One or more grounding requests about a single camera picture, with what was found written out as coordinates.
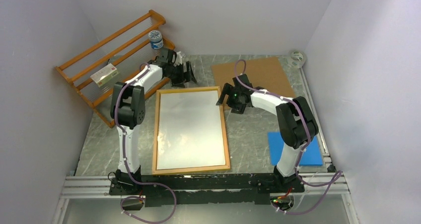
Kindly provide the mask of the brown backing board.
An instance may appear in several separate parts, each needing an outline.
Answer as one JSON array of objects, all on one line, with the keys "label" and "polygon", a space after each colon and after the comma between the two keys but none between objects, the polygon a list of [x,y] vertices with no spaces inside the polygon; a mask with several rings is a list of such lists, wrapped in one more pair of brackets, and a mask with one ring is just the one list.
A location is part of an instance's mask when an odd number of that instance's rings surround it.
[{"label": "brown backing board", "polygon": [[[225,83],[233,84],[235,72],[239,75],[243,71],[243,65],[225,63],[212,65],[211,70],[216,86],[223,88]],[[246,61],[246,75],[253,87],[263,87],[269,92],[292,99],[296,97],[294,90],[283,70],[277,57],[260,58]]]}]

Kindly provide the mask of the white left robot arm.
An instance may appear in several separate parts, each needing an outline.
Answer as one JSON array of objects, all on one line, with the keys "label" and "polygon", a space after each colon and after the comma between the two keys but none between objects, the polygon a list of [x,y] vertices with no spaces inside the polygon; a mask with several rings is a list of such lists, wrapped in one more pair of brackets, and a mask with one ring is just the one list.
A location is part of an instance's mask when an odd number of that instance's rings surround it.
[{"label": "white left robot arm", "polygon": [[122,187],[129,194],[141,190],[142,180],[138,153],[139,128],[145,117],[145,94],[168,78],[172,86],[183,87],[187,82],[197,83],[191,63],[182,52],[162,48],[159,55],[141,65],[140,72],[126,82],[114,84],[110,115],[119,135],[120,160],[117,173],[127,174]]}]

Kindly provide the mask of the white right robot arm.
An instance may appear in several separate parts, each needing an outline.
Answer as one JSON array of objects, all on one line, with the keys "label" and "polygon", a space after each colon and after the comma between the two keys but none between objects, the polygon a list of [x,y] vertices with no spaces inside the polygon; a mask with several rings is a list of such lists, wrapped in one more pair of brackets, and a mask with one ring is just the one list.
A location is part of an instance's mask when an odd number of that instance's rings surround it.
[{"label": "white right robot arm", "polygon": [[260,108],[276,115],[283,148],[275,166],[273,186],[280,192],[292,185],[298,173],[298,162],[306,147],[319,133],[317,122],[305,97],[284,97],[261,87],[252,87],[246,74],[225,83],[217,105],[225,104],[232,113],[243,114],[247,107]]}]

